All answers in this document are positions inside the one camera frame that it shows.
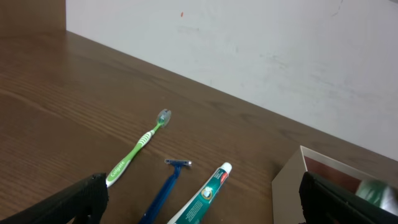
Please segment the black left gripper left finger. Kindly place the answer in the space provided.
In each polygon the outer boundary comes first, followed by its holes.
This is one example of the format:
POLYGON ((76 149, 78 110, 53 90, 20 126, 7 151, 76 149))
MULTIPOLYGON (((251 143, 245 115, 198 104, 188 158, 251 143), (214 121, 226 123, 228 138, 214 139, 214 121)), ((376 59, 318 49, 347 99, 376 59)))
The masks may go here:
POLYGON ((1 220, 2 224, 99 224, 109 201, 106 174, 96 173, 1 220))

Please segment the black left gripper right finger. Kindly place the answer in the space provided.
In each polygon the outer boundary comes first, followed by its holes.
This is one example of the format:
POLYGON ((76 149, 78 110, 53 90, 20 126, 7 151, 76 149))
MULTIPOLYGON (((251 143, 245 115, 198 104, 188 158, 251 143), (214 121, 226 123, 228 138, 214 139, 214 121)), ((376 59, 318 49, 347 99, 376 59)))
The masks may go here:
POLYGON ((304 173, 299 194, 306 224, 397 223, 397 215, 365 201, 313 172, 304 173))

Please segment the white box with pink inside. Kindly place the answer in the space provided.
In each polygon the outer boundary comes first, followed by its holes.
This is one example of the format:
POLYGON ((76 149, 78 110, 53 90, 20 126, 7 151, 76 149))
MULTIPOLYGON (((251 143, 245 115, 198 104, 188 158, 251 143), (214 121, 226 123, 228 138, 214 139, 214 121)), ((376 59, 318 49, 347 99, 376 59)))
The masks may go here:
POLYGON ((274 223, 305 223, 299 188, 306 172, 316 173, 353 194, 363 180, 378 180, 361 170, 302 146, 272 181, 274 223))

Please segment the green white soap packet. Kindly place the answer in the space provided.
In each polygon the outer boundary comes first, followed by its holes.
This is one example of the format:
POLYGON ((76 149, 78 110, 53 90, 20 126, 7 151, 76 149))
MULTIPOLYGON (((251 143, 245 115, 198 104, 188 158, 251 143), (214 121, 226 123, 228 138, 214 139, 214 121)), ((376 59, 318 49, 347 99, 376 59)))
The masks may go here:
POLYGON ((397 215, 397 190, 380 180, 363 180, 355 193, 367 202, 397 215))

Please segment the blue disposable razor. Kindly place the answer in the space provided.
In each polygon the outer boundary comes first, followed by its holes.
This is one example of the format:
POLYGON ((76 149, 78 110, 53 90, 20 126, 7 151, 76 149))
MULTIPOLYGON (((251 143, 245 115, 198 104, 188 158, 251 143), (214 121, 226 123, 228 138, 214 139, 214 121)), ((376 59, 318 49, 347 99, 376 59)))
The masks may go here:
POLYGON ((160 209, 168 198, 170 192, 172 191, 179 175, 182 170, 182 167, 191 167, 192 161, 189 160, 176 160, 176 159, 166 159, 166 164, 169 164, 174 167, 173 174, 165 181, 164 185, 160 189, 159 193, 152 201, 149 208, 146 210, 145 214, 139 221, 139 224, 153 224, 156 217, 159 214, 160 209))

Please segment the green white toothpaste tube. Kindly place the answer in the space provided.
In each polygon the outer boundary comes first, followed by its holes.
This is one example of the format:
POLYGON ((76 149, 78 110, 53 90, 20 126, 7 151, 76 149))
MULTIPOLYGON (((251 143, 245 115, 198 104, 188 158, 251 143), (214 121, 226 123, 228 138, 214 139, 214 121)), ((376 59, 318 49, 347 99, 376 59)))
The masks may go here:
POLYGON ((225 180, 229 177, 232 165, 222 164, 199 191, 167 222, 167 224, 199 224, 217 196, 225 180))

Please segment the green white toothbrush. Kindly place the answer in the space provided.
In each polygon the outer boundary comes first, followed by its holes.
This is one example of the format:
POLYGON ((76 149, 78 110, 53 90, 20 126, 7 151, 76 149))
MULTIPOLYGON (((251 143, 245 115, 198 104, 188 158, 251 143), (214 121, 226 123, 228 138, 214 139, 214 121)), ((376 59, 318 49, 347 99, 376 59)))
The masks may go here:
POLYGON ((119 161, 112 171, 108 174, 106 178, 106 186, 107 188, 111 187, 123 174, 128 165, 131 163, 135 155, 151 140, 153 135, 159 128, 162 128, 167 125, 170 121, 172 112, 168 109, 162 110, 157 119, 156 125, 150 131, 146 132, 133 147, 132 151, 129 152, 121 161, 119 161))

